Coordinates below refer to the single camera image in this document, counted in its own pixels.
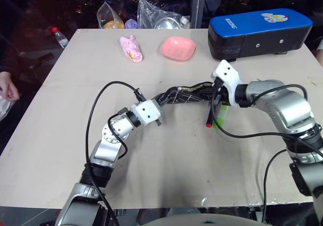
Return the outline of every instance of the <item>clear plastic bag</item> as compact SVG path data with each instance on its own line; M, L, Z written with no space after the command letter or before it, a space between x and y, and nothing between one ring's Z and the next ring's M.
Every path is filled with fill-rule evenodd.
M102 4L96 13L99 28L125 28L121 18L113 11L106 2Z
M147 0L140 0L137 12L138 28L180 29L184 28L182 15L166 12L150 4Z

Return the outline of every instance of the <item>plastic bottle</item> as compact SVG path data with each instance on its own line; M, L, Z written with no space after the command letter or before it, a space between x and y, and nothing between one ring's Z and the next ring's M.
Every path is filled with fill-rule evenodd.
M57 42L60 44L60 46L62 48L65 48L69 43L67 37L65 37L65 35L62 34L57 27L54 27L51 30L55 34L55 38Z

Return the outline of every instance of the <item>white table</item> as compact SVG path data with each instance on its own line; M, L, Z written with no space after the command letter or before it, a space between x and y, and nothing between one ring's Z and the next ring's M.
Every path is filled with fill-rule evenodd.
M120 36L135 34L144 54L132 63ZM196 51L187 62L169 60L160 45L170 36L188 37ZM120 80L140 87L147 98L176 85L211 81L219 62L212 59L207 30L77 30L37 93L0 157L0 205L61 208L85 163L85 129L99 90ZM278 79L303 85L316 121L323 123L323 71L304 45L286 55L261 55L232 63L243 82ZM123 86L99 100L90 129L90 150L108 117L136 101ZM126 141L107 186L113 208L201 207L262 204L259 187L269 159L285 148L281 138L234 139L205 127L208 103L167 105L161 127L139 127ZM275 131L269 117L253 108L229 108L225 129L235 134ZM267 201L310 201L289 170L289 156L272 164Z

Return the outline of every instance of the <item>blue case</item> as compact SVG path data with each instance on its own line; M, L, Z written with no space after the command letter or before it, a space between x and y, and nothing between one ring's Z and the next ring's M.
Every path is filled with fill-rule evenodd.
M235 60L299 49L313 22L286 8L219 16L211 19L208 45L215 59Z

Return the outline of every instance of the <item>black cable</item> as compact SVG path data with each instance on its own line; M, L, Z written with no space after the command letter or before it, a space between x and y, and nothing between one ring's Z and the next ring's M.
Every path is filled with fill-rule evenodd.
M280 155L281 153L286 152L286 149L283 149L279 152L277 152L268 162L266 170L264 172L264 178L263 178L263 212L262 212L262 219L261 222L264 223L265 220L265 216L266 216L266 211L267 211L267 190L266 190L266 182L267 182L267 175L268 175L268 171L269 171L269 167L271 165L271 163L274 161L274 159Z
M213 95L212 95L212 100L211 100L211 104L214 104L214 99L215 99L215 95L218 91L214 91ZM227 131L225 131L220 124L217 122L217 119L214 115L214 109L215 107L213 107L211 109L211 113L212 113L212 117L213 117L213 121L214 123L217 125L217 127L221 130L221 132L223 132L224 134L233 137L233 138L237 138L237 139L246 139L246 138L253 138L253 137L259 137L259 136L281 136L283 138L288 138L288 139L292 139L295 140L296 142L305 145L307 148L310 148L311 150L315 151L318 155L320 155L321 157L323 157L323 153L320 152L318 149L314 148L312 145L310 145L309 143L301 140L300 138L288 135L288 134L283 134L283 133L277 133L277 132L265 132L265 133L257 133L257 134L249 134L249 135L235 135L235 134L231 134Z
M111 120L113 119L113 118L115 118L116 116L118 116L119 114L114 114L114 115L112 115L108 120L107 120L107 126L109 127L109 129L110 129L110 131L112 132L112 134L115 136L115 138L117 139L117 140L119 140L119 142L123 145L123 147L125 148L125 152L122 154L122 155L120 155L119 156L119 158L118 159L121 159L123 156L125 156L126 154L127 154L127 152L128 152L128 147L127 147L127 145L126 145L126 143L125 142L123 142L123 140L115 133L115 131L114 131L114 129L112 128L112 125L111 125Z
M106 200L105 196L103 195L102 191L100 190L100 188L97 186L96 182L95 182L95 179L94 179L94 175L93 175L93 171L91 169L91 162L90 162L90 157L89 157L89 130L90 130L90 124L91 124L91 119L92 119L92 116L93 116L93 112L94 112L94 108L96 106L96 103L98 101L98 99L100 98L100 96L102 95L102 93L104 92L104 90L106 90L110 85L112 84L121 84L121 85L124 85L124 86L127 86L129 87L130 89L132 89L134 92L136 92L136 89L125 83L125 82L121 82L121 81L112 81L112 82L109 82L108 84L106 84L99 92L99 94L96 96L95 100L94 100L94 103L92 105L92 108L91 108L91 112L90 112L90 115L89 115L89 119L87 121L87 126L86 126L86 132L85 132L85 158L86 158L86 168L87 168L87 171L88 171L88 174L89 174L89 177L91 179L91 182L94 186L94 188L96 189L96 191L98 192L100 198L102 199L102 201L104 202L105 206L107 207L107 216L109 214L111 214L111 218L112 220L114 221L115 225L116 226L120 226L119 225L119 222L113 212L113 209L111 208L110 204L108 203L108 201Z
M271 93L271 92L274 92L274 91L278 91L278 90L282 90L282 89L285 89L285 88L290 88L290 87L296 87L296 88L301 89L303 91L303 93L304 93L304 98L307 100L307 91L306 91L306 89L303 86L297 85L297 84L290 84L290 85L279 86L279 87L276 87L276 88L273 88L273 89L264 91L263 93L259 94L258 96L256 96L254 98L254 100L251 102L251 105L255 104L255 102L259 98L261 98L262 96L264 96L264 95L266 95L268 93Z

